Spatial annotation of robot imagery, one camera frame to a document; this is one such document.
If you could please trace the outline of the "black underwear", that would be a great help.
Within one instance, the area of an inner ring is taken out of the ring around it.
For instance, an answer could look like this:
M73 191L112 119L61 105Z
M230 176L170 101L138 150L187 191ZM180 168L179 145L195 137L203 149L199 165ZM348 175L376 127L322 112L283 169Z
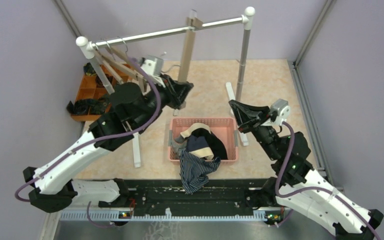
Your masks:
M204 133L203 130L195 130L192 133L194 136L198 137L200 135L203 135L205 139L207 140L207 143L209 144L209 147L211 148L214 158L215 159L220 159L220 160L227 160L228 159L228 153L225 145L223 142L213 133Z

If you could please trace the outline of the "navy blue underwear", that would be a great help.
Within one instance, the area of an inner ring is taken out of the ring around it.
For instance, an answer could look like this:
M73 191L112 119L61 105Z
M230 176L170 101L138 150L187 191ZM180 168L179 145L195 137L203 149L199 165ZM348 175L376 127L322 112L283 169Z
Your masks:
M202 134L200 136L193 135L192 133L195 130L203 130L204 134L211 135L212 133L208 125L200 122L193 123L188 129L180 133L180 136L186 140L186 151L196 157L212 161L214 159L214 153L206 138Z

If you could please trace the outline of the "beige clip hanger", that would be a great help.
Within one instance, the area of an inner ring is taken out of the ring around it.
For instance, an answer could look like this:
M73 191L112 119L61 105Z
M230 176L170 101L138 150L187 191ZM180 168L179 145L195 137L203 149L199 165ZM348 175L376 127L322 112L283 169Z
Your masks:
M193 49L195 44L195 29L202 26L202 21L197 18L197 11L194 9L190 10L189 17L186 19L188 29L185 32L185 38L183 43L183 50L180 60L180 67L178 73L178 82L186 82L189 74L191 59L193 55ZM179 109L174 110L173 116L179 115Z
M131 62L130 60L128 60L128 56L126 53L112 46L107 46L105 49L108 53L111 54L111 57L103 54L99 47L96 47L96 52L98 53L103 66L112 74L112 76L120 84L123 83L123 80L121 78L121 75L119 75L116 71L116 69L121 73L127 75L131 80L138 81L141 79L139 73L132 69L129 65ZM117 61L114 56L117 56L119 59L123 60L127 65L124 65L122 62Z
M132 80L136 80L141 92L145 93L147 90L146 81L133 65L133 61L129 59L127 52L122 52L108 43L106 43L106 49L110 53L112 61L115 61L116 68L127 74Z
M105 66L107 71L113 76L113 78L118 82L119 85L123 84L123 78L118 72L118 69L115 66L115 61L110 60L108 56L101 53L99 50L95 50L95 53L99 56L102 64Z

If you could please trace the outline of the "dark striped underwear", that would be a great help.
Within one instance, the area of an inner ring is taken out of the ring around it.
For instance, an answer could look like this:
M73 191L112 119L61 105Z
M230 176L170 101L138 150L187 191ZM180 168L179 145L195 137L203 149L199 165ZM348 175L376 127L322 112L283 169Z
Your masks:
M204 158L183 150L179 162L182 187L186 194L192 195L209 182L208 174L215 172L219 168L221 159L216 157L211 161L206 161Z

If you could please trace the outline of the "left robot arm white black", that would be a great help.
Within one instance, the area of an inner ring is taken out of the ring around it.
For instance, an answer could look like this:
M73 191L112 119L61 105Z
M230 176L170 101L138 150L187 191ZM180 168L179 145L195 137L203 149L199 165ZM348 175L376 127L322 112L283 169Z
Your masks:
M124 180L80 180L76 175L133 140L135 133L142 134L164 107L179 109L184 104L194 85L166 74L161 79L162 85L148 93L133 82L116 85L109 96L110 110L91 123L72 146L42 167L27 167L24 180L32 186L28 202L46 213L76 205L126 206L131 194Z

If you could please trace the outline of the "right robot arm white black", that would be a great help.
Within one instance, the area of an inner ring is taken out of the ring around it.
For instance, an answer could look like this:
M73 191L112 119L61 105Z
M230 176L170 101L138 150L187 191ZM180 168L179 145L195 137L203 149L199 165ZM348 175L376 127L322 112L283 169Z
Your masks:
M310 149L303 133L287 122L289 103L252 106L230 100L238 131L251 133L272 160L275 176L266 181L261 199L267 206L289 208L323 227L337 240L378 240L384 214L346 197L307 160Z

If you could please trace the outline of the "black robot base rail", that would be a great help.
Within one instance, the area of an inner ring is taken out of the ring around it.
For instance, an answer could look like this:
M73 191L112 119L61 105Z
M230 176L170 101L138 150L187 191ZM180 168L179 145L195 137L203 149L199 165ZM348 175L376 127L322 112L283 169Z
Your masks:
M262 221L279 224L289 209L275 202L270 179L211 179L188 194L179 179L126 179L129 193L116 203L76 207L63 218L121 222Z

